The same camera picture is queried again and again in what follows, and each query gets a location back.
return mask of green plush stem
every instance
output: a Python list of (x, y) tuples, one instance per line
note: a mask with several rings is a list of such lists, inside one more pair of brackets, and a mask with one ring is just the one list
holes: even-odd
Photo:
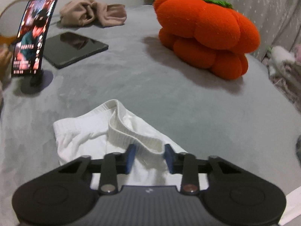
[(222, 7), (233, 9), (233, 6), (232, 6), (231, 3), (223, 1), (223, 0), (203, 0), (203, 1), (205, 1), (207, 3), (213, 3), (213, 4), (216, 4), (216, 5), (222, 6)]

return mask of white logo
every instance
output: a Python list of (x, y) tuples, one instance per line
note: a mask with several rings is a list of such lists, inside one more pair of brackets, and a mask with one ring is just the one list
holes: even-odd
[(146, 192), (146, 193), (149, 193), (149, 194), (152, 193), (153, 191), (154, 191), (154, 190), (153, 190), (152, 188), (148, 188), (148, 189), (145, 190), (145, 192)]

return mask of stuffed animal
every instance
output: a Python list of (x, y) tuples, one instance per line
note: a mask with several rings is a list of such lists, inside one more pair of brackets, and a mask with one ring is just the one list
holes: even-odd
[(161, 43), (188, 64), (227, 80), (248, 70), (245, 53), (255, 51), (255, 25), (219, 0), (156, 0)]

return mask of curtain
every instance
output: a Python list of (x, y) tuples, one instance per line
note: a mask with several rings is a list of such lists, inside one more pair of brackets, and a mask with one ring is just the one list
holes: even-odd
[(262, 60), (272, 45), (291, 50), (301, 42), (301, 0), (226, 0), (249, 18), (260, 32), (260, 47), (252, 53)]

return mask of smartphone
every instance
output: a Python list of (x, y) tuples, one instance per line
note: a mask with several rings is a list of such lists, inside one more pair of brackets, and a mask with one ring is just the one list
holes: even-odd
[(45, 45), (43, 56), (57, 69), (109, 48), (108, 44), (70, 31), (48, 38)]
[(14, 47), (11, 76), (34, 75), (42, 66), (46, 34), (57, 0), (28, 2)]

